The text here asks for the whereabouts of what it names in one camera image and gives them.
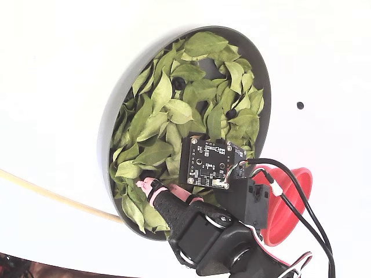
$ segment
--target mounting hole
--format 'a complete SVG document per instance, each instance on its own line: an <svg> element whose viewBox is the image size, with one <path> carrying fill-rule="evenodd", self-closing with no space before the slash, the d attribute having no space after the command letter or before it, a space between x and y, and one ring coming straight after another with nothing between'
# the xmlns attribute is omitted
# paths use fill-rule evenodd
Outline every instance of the mounting hole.
<svg viewBox="0 0 371 278"><path fill-rule="evenodd" d="M296 107L297 107L297 109L302 110L304 108L304 103L299 101L299 102L296 103Z"/></svg>

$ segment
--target red funnel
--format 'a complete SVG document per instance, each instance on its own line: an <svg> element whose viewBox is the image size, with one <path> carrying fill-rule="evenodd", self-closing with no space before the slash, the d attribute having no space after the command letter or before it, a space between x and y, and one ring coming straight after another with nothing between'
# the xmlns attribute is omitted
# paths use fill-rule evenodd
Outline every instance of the red funnel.
<svg viewBox="0 0 371 278"><path fill-rule="evenodd" d="M304 204L301 201L299 193L291 179L279 168L271 169L267 166L260 166L259 168L265 168L272 175L272 177L282 187L285 195L294 204L297 210L303 214L305 209ZM312 190L311 172L307 168L294 169L292 172L298 179L308 199ZM269 185L269 182L263 173L258 173L253 180L258 184ZM271 193L269 199L267 229L261 230L265 244L268 246L276 246L283 242L292 230L294 230L298 221L299 219L297 219L297 217L291 212L282 199Z"/></svg>

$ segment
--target wire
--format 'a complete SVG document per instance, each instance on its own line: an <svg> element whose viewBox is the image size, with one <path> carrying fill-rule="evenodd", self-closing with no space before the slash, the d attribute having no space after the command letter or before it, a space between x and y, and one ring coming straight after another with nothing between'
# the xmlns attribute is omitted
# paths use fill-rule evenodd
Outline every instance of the wire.
<svg viewBox="0 0 371 278"><path fill-rule="evenodd" d="M330 244L329 238L327 237L327 234L326 234L325 230L323 229L321 223L319 223L319 221L318 221L317 217L315 216L315 214L314 214L311 206L309 205L308 199L305 196L305 193L304 193L303 189L301 188L301 186L300 186L297 178L290 171L290 169L288 169L281 162L278 162L277 160L269 159L269 158L255 158L255 159L247 159L245 161L248 162L249 164L271 164L271 165L274 165L274 166L280 168L282 171L284 171L290 177L290 179L292 180L292 182L294 183L294 185L296 187L296 190L299 193L300 198L302 199L302 201L304 203L305 208L307 209L310 217L314 221L314 224L317 226L320 234L322 235L322 237L323 237L323 239L325 241L326 246L328 247L328 249L332 253L332 248L331 248L331 244Z"/></svg>
<svg viewBox="0 0 371 278"><path fill-rule="evenodd" d="M301 270L303 270L304 266L306 266L308 264L308 262L311 260L312 256L313 256L312 255L312 252L306 252L306 253L304 253L289 268L287 268L287 270L285 270L284 272L282 272L282 274L279 275L277 278L284 278L286 274L290 273L293 270L296 270L296 266L299 263L301 263L304 259L306 259L306 261L303 263L303 266L301 267Z"/></svg>
<svg viewBox="0 0 371 278"><path fill-rule="evenodd" d="M323 242L322 238L319 236L317 231L308 223L307 220L300 214L300 212L295 208L295 206L290 202L285 194L281 195L281 199L290 208L290 210L295 214L295 216L304 224L304 226L311 232L311 234L317 239L319 245L325 251L327 257L329 258L329 277L335 278L335 262L331 251L328 249L326 244Z"/></svg>

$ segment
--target white surface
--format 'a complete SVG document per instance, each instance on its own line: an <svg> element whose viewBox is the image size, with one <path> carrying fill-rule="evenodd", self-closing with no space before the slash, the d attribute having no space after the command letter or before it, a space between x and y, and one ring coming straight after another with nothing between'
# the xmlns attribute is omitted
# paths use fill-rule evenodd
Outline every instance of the white surface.
<svg viewBox="0 0 371 278"><path fill-rule="evenodd" d="M172 34L224 25L249 37L270 73L272 114L262 156L314 176L311 204L332 242L337 277L367 265L370 2L1 1L0 168L115 213L97 162L107 100L124 72ZM299 111L296 102L302 101ZM357 178L352 179L358 167ZM67 268L136 277L193 277L168 244L135 235L0 180L0 252ZM302 225L273 252L311 250ZM162 265L143 265L143 256Z"/></svg>

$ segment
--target circuit board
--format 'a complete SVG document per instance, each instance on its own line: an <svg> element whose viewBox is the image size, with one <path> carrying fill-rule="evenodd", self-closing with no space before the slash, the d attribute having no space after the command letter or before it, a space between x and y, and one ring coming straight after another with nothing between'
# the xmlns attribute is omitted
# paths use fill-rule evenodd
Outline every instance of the circuit board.
<svg viewBox="0 0 371 278"><path fill-rule="evenodd" d="M182 140L180 159L181 183L228 189L224 182L228 169L246 159L246 152L231 142L213 143L196 138ZM243 178L245 167L232 172L233 178Z"/></svg>

